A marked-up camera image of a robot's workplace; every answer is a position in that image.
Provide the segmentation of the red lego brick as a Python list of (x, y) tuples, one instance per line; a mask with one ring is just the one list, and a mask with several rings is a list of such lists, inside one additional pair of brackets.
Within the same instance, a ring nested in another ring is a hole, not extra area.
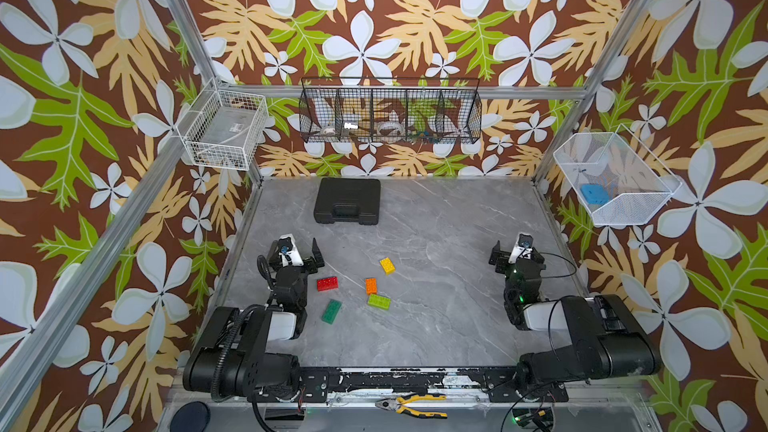
[(316, 281), (316, 288), (319, 292), (335, 290), (338, 287), (338, 278), (335, 276), (321, 278)]

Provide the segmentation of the dark green lego brick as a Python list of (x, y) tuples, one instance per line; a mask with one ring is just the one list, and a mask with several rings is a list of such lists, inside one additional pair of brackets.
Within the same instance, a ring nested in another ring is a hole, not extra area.
[(321, 315), (321, 321), (327, 324), (333, 324), (341, 310), (342, 303), (337, 300), (330, 300)]

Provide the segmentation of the orange lego brick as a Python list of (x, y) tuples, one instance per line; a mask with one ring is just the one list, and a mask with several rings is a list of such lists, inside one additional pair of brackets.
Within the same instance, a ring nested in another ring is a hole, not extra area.
[(378, 283), (376, 278), (367, 278), (365, 280), (365, 291), (367, 295), (375, 295), (378, 293)]

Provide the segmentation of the lime green lego brick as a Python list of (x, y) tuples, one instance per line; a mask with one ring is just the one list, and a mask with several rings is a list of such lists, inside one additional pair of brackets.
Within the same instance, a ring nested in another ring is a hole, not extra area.
[(391, 306), (391, 300), (378, 294), (370, 294), (368, 296), (367, 304), (377, 309), (389, 310)]

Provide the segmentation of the yellow lego brick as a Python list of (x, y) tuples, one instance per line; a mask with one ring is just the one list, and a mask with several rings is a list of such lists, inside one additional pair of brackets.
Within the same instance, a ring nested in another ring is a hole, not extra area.
[(381, 259), (379, 263), (386, 275), (390, 275), (396, 271), (394, 264), (389, 258)]

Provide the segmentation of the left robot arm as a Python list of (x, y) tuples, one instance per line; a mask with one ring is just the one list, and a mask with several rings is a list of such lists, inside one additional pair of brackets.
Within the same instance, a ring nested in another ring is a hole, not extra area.
[(184, 389), (207, 393), (216, 402), (231, 397), (253, 401), (260, 395), (295, 399), (300, 391), (298, 357), (269, 353), (266, 348), (270, 342), (301, 335), (307, 319), (308, 278), (324, 266), (316, 241), (304, 256), (292, 235), (275, 240), (266, 256), (257, 257), (269, 292), (266, 302), (243, 309), (215, 308), (184, 368)]

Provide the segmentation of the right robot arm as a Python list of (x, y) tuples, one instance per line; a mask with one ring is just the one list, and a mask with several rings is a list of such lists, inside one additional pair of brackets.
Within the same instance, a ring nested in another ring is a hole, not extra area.
[(499, 243), (488, 263), (504, 277), (503, 302), (509, 322), (521, 331), (544, 332), (545, 351), (526, 353), (516, 365), (514, 387), (538, 392), (567, 382), (653, 375), (662, 359), (626, 304), (614, 294), (540, 297), (547, 277), (545, 254), (521, 234), (510, 251)]

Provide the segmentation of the black plastic tool case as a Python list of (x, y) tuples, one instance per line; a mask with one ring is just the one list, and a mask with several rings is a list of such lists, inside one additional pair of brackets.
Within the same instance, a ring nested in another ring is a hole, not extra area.
[(381, 182), (377, 179), (323, 178), (313, 217), (320, 224), (353, 222), (377, 225), (380, 199)]

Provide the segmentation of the blue object in basket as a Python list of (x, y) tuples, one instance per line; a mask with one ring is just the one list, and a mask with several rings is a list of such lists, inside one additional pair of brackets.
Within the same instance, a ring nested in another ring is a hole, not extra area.
[(588, 205), (603, 206), (613, 199), (611, 194), (599, 184), (583, 184), (580, 191)]

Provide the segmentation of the white mesh basket right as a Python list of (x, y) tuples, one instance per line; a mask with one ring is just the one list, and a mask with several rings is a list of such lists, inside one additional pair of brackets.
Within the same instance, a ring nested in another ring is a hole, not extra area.
[[(672, 200), (682, 180), (626, 126), (613, 132), (579, 132), (555, 152), (567, 183), (598, 227), (645, 225)], [(603, 186), (613, 199), (588, 205), (583, 184)]]

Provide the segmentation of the black round disc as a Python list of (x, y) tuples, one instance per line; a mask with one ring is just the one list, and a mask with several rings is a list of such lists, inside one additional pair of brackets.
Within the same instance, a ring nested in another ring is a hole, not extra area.
[(180, 407), (172, 416), (170, 432), (205, 432), (211, 420), (207, 404), (195, 401)]

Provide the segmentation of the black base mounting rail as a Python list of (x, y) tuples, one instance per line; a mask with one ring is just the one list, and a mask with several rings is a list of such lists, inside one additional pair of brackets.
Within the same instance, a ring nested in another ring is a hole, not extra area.
[(246, 385), (240, 388), (246, 398), (257, 396), (262, 402), (301, 398), (310, 404), (328, 404), (341, 394), (369, 391), (376, 397), (416, 392), (448, 394), (476, 392), (481, 401), (512, 403), (520, 395), (512, 366), (477, 367), (300, 367), (288, 384)]

